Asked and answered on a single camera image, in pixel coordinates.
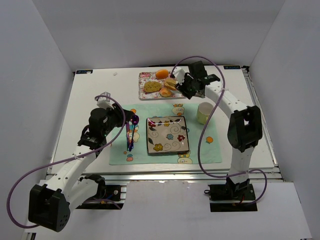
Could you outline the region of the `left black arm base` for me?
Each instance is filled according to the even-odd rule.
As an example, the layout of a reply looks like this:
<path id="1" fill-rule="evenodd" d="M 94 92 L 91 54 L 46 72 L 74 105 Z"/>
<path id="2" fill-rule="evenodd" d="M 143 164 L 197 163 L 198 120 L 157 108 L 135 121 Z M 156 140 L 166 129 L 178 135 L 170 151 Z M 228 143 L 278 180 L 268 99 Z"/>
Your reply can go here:
<path id="1" fill-rule="evenodd" d="M 105 178 L 98 174 L 81 176 L 77 182 L 93 182 L 97 185 L 95 195 L 87 198 L 83 203 L 76 207 L 79 210 L 121 210 L 124 206 L 126 186 L 120 184 L 106 183 Z"/>

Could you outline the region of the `purple spoon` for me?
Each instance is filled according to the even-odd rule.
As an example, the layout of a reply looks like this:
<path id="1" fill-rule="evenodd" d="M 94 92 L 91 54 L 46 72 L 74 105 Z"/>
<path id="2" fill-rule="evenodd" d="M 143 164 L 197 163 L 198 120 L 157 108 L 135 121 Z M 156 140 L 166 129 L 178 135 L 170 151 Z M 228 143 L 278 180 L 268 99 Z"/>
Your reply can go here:
<path id="1" fill-rule="evenodd" d="M 134 148 L 136 127 L 138 126 L 139 121 L 139 116 L 134 114 L 126 123 L 126 145 L 129 152 Z"/>

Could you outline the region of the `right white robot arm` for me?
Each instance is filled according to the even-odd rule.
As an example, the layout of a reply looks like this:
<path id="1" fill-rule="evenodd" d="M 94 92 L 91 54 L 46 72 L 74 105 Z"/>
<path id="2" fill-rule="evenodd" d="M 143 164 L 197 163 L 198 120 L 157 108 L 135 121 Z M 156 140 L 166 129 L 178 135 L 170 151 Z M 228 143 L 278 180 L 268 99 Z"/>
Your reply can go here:
<path id="1" fill-rule="evenodd" d="M 225 189 L 216 194 L 237 199 L 249 189 L 250 162 L 253 151 L 263 136 L 261 110 L 241 102 L 229 90 L 223 74 L 208 74 L 202 61 L 188 65 L 188 72 L 174 66 L 175 88 L 186 98 L 208 98 L 215 103 L 210 116 L 220 108 L 228 117 L 227 139 L 232 147 L 231 165 L 225 176 Z"/>

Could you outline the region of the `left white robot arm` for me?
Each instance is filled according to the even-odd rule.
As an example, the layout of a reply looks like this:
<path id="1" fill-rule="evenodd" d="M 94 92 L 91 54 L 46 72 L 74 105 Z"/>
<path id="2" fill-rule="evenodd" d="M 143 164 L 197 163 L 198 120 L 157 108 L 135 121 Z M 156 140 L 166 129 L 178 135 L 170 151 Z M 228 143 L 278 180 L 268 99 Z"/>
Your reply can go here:
<path id="1" fill-rule="evenodd" d="M 101 198 L 105 179 L 96 174 L 82 176 L 107 144 L 107 135 L 128 123 L 134 113 L 112 107 L 95 108 L 90 112 L 77 143 L 74 156 L 43 185 L 36 184 L 29 193 L 28 220 L 38 226 L 60 232 L 71 212 L 89 198 Z"/>

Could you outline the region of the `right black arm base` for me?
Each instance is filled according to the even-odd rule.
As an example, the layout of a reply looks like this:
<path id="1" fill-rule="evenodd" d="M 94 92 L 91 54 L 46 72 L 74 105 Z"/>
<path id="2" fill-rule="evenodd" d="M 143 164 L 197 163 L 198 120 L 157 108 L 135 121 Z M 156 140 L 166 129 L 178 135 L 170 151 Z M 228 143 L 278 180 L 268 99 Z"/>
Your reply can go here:
<path id="1" fill-rule="evenodd" d="M 211 184 L 203 193 L 209 198 L 212 213 L 257 212 L 258 207 L 252 184 L 247 189 L 232 195 L 224 184 Z"/>

